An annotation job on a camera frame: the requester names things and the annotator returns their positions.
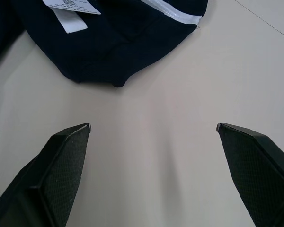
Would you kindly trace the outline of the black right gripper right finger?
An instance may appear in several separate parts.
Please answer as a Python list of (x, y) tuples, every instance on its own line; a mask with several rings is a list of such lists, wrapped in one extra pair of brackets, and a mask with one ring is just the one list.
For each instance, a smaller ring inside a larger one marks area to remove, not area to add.
[(266, 135), (219, 123), (229, 171), (257, 227), (284, 227), (284, 152)]

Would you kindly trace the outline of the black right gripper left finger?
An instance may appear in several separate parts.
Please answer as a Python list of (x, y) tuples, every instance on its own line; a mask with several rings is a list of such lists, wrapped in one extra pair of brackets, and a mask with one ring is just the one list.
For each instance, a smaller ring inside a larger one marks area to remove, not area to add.
[(0, 227), (64, 227), (80, 185), (91, 125), (54, 134), (0, 196)]

